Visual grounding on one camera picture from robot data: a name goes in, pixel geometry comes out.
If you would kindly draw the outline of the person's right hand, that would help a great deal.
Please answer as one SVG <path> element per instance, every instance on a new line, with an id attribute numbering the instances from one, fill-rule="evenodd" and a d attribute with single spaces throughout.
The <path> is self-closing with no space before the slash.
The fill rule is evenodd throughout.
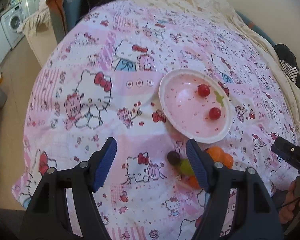
<path id="1" fill-rule="evenodd" d="M 281 224 L 287 224 L 294 217 L 293 210 L 295 209 L 295 205 L 296 205 L 296 201 L 293 202 L 295 200 L 294 197 L 295 187 L 296 187 L 296 182 L 293 181 L 288 188 L 283 207 L 279 211 L 279 221 Z"/>

